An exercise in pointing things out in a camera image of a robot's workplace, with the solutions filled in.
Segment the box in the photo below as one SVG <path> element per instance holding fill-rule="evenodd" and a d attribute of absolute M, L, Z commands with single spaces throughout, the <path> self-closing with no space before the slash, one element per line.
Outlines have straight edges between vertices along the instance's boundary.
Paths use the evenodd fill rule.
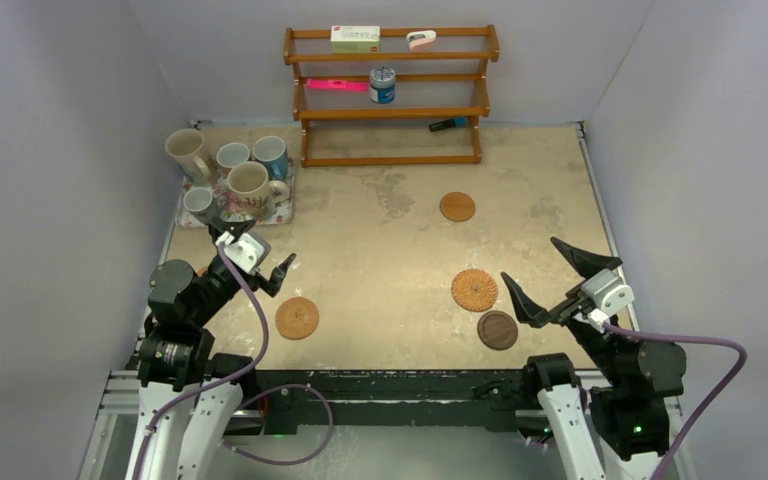
<path fill-rule="evenodd" d="M 331 27 L 333 53 L 376 53 L 380 43 L 380 27 Z"/>

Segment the woven coaster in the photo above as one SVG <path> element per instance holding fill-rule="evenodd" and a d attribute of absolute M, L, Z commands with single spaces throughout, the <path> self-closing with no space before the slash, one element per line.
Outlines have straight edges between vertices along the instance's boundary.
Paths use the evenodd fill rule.
<path fill-rule="evenodd" d="M 519 330 L 514 319 L 505 312 L 491 310 L 478 321 L 478 338 L 493 350 L 507 350 L 516 343 Z"/>
<path fill-rule="evenodd" d="M 489 310 L 496 303 L 498 296 L 496 281 L 484 270 L 470 268 L 455 275 L 452 280 L 452 297 L 455 303 L 470 312 Z"/>
<path fill-rule="evenodd" d="M 475 214 L 475 202 L 465 193 L 447 193 L 440 200 L 440 213 L 453 222 L 465 222 Z"/>
<path fill-rule="evenodd" d="M 301 340 L 307 337 L 319 325 L 319 310 L 316 305 L 304 297 L 287 300 L 275 312 L 275 326 L 282 337 Z"/>

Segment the tray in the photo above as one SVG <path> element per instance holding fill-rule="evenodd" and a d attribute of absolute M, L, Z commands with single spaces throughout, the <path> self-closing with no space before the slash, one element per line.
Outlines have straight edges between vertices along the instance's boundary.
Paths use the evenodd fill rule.
<path fill-rule="evenodd" d="M 276 225 L 287 223 L 293 216 L 293 193 L 295 188 L 295 168 L 293 160 L 290 159 L 290 169 L 284 183 L 290 187 L 290 198 L 275 204 L 275 213 L 264 220 L 258 220 L 258 225 Z M 193 182 L 184 177 L 184 183 L 181 186 L 181 193 L 178 195 L 178 210 L 175 214 L 175 223 L 185 228 L 204 228 L 204 224 L 199 222 L 190 212 L 184 209 L 184 194 L 193 188 Z M 219 208 L 222 210 L 222 219 L 227 222 L 241 222 L 251 218 L 244 209 L 243 205 L 237 200 L 234 192 L 228 189 L 228 177 L 223 173 L 219 180 L 211 185 L 213 196 L 216 198 Z"/>

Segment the table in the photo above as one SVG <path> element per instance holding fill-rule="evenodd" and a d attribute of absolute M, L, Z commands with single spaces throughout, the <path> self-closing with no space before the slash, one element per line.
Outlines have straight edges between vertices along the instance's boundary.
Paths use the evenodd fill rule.
<path fill-rule="evenodd" d="M 251 147 L 261 136 L 278 135 L 298 161 L 297 126 L 203 132 L 214 154 L 232 141 Z M 452 300 L 452 278 L 480 268 L 497 280 L 494 309 L 513 314 L 501 271 L 548 308 L 580 281 L 550 236 L 610 254 L 576 127 L 485 126 L 481 141 L 480 165 L 299 171 L 291 221 L 257 229 L 272 245 L 262 267 L 267 275 L 289 253 L 298 255 L 276 298 L 258 294 L 270 321 L 269 350 L 258 368 L 520 368 L 530 355 L 555 352 L 567 353 L 577 368 L 592 367 L 557 326 L 521 325 L 512 348 L 491 350 L 476 331 L 481 314 Z M 468 145 L 465 129 L 335 127 L 318 129 L 312 148 L 328 157 L 419 156 L 457 155 Z M 440 214 L 441 197 L 452 191 L 475 200 L 472 219 L 453 223 Z M 176 227 L 167 258 L 199 269 L 214 255 L 206 229 Z M 278 335 L 273 320 L 295 296 L 311 299 L 320 312 L 316 332 L 298 341 Z M 629 325 L 627 313 L 621 323 Z M 260 324 L 244 295 L 206 326 L 216 337 L 213 352 L 254 355 L 260 347 Z"/>

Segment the round coaster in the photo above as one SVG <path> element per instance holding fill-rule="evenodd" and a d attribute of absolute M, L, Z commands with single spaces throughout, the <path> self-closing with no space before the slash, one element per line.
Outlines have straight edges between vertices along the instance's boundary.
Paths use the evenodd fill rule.
<path fill-rule="evenodd" d="M 452 280 L 452 297 L 458 305 L 471 312 L 490 309 L 498 296 L 496 281 L 484 270 L 470 268 L 455 275 Z"/>
<path fill-rule="evenodd" d="M 307 337 L 319 325 L 319 310 L 316 305 L 304 297 L 287 300 L 275 312 L 275 326 L 282 337 L 301 340 Z"/>
<path fill-rule="evenodd" d="M 507 350 L 516 343 L 516 322 L 510 315 L 499 310 L 491 310 L 478 320 L 478 338 L 493 350 Z"/>
<path fill-rule="evenodd" d="M 453 222 L 465 222 L 475 214 L 475 202 L 465 193 L 447 193 L 440 200 L 440 212 Z"/>

